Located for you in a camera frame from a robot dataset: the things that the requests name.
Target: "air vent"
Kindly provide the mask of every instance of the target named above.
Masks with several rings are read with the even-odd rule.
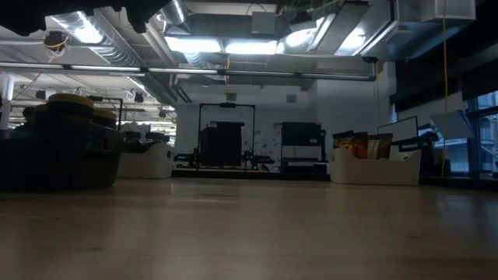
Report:
[[[297,95],[287,94],[287,103],[297,103]]]
[[[237,101],[236,93],[226,93],[226,101]]]

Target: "table surface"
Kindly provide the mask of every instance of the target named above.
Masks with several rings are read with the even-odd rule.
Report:
[[[0,194],[2,279],[496,279],[498,196],[277,180]]]

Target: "column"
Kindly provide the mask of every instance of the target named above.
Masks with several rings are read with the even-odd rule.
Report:
[[[9,115],[11,109],[12,95],[14,93],[14,76],[10,74],[0,75],[2,80],[2,119],[0,120],[0,130],[9,128]]]

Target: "white storage bin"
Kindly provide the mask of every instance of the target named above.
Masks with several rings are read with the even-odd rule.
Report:
[[[420,151],[392,152],[389,160],[357,159],[348,149],[334,149],[330,180],[340,184],[416,186],[421,156]]]
[[[122,153],[117,169],[118,178],[164,179],[173,171],[174,149],[156,143],[144,153]]]

